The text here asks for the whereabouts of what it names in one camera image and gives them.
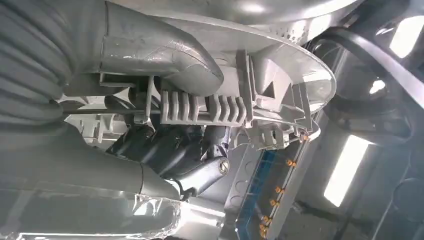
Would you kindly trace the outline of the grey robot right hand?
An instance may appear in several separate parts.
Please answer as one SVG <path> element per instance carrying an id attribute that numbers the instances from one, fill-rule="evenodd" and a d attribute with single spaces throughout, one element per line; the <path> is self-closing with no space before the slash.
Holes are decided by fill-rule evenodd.
<path id="1" fill-rule="evenodd" d="M 224 76 L 189 33 L 105 0 L 0 3 L 0 234 L 132 239 L 166 228 L 178 191 L 89 146 L 62 118 L 85 74 L 156 75 L 208 97 Z"/>

